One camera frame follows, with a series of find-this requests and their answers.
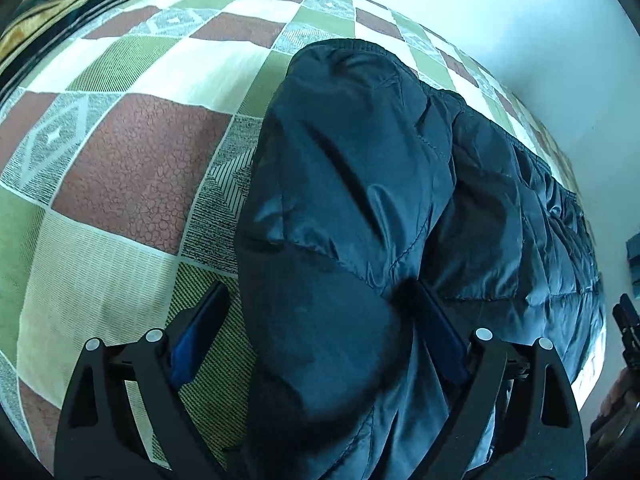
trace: black puffer jacket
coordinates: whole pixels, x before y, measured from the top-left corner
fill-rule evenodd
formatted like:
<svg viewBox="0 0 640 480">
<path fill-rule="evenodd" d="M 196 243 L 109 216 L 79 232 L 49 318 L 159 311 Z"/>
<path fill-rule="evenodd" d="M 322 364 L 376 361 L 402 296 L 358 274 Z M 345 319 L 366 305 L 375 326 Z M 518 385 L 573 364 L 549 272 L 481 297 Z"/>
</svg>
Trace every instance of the black puffer jacket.
<svg viewBox="0 0 640 480">
<path fill-rule="evenodd" d="M 603 323 L 574 196 L 459 95 L 358 40 L 293 58 L 236 252 L 258 357 L 242 446 L 253 480 L 411 475 L 449 407 L 398 307 L 406 280 L 505 340 L 548 337 L 572 381 Z"/>
</svg>

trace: silver screw head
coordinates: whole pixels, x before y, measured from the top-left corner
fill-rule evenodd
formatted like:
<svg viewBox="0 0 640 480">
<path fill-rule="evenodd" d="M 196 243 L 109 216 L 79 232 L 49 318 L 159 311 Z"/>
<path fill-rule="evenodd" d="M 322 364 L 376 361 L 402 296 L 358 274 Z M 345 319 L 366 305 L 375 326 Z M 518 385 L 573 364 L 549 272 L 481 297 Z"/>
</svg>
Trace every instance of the silver screw head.
<svg viewBox="0 0 640 480">
<path fill-rule="evenodd" d="M 155 343 L 156 341 L 160 341 L 162 339 L 162 330 L 159 328 L 155 328 L 153 330 L 149 330 L 146 333 L 145 339 L 150 343 Z"/>
<path fill-rule="evenodd" d="M 478 328 L 476 330 L 476 337 L 480 341 L 490 341 L 494 334 L 488 328 Z"/>
<path fill-rule="evenodd" d="M 100 340 L 98 338 L 92 338 L 89 339 L 89 341 L 87 341 L 84 345 L 84 347 L 89 351 L 89 352 L 93 352 L 95 349 L 98 348 L 98 346 L 100 346 Z"/>
<path fill-rule="evenodd" d="M 538 341 L 538 344 L 545 350 L 551 350 L 554 347 L 554 344 L 546 337 L 541 337 L 540 341 Z"/>
</svg>

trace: bed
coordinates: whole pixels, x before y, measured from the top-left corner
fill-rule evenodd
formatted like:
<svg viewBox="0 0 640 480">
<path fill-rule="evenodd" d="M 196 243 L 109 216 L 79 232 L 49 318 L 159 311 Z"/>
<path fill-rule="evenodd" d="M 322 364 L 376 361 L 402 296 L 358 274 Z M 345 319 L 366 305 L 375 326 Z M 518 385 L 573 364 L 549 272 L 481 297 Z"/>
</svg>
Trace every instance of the bed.
<svg viewBox="0 0 640 480">
<path fill-rule="evenodd" d="M 230 313 L 180 395 L 222 463 L 241 439 L 255 357 L 233 236 L 266 107 L 303 46 L 380 44 L 578 193 L 569 160 L 516 96 L 437 33 L 371 0 L 114 0 L 85 21 L 40 50 L 0 108 L 0 402 L 50 470 L 84 342 L 164 327 L 212 280 L 228 286 Z M 579 406 L 604 340 L 603 328 L 574 383 Z M 149 456 L 165 463 L 134 384 L 129 396 Z"/>
</svg>

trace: checkered bedspread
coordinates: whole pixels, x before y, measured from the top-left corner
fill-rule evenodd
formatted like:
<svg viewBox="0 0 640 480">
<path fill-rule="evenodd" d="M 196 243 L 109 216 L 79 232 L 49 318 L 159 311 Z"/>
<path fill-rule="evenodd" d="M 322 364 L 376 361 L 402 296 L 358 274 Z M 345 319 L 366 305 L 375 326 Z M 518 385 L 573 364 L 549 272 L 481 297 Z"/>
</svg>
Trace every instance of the checkered bedspread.
<svg viewBox="0 0 640 480">
<path fill-rule="evenodd" d="M 236 219 L 262 117 L 292 55 L 338 37 L 378 43 L 423 81 L 459 92 L 576 190 L 544 126 L 487 70 L 370 0 L 132 0 L 108 11 L 0 110 L 0 402 L 49 468 L 83 343 L 165 326 L 214 279 L 229 287 L 232 307 L 181 396 L 219 460 L 242 437 L 254 354 Z M 595 351 L 577 391 L 590 391 L 601 359 Z M 140 394 L 129 393 L 145 446 L 162 462 Z"/>
</svg>

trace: white wall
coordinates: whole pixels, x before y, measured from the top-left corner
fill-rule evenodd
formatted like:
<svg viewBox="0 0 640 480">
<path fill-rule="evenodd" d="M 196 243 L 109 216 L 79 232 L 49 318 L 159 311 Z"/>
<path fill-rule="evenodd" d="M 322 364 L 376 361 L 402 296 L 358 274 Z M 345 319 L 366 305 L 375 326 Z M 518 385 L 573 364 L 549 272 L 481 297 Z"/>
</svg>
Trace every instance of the white wall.
<svg viewBox="0 0 640 480">
<path fill-rule="evenodd" d="M 571 157 L 609 306 L 629 288 L 624 242 L 640 230 L 640 37 L 617 0 L 375 0 L 456 44 L 510 87 Z M 596 407 L 622 367 L 610 323 Z"/>
<path fill-rule="evenodd" d="M 609 306 L 623 293 L 633 298 L 625 242 L 640 232 L 640 56 L 628 67 L 594 127 L 569 151 L 596 243 Z M 640 311 L 640 301 L 635 301 Z M 583 425 L 593 420 L 609 387 L 624 367 L 620 332 L 609 311 L 607 358 L 600 381 L 582 408 Z"/>
</svg>

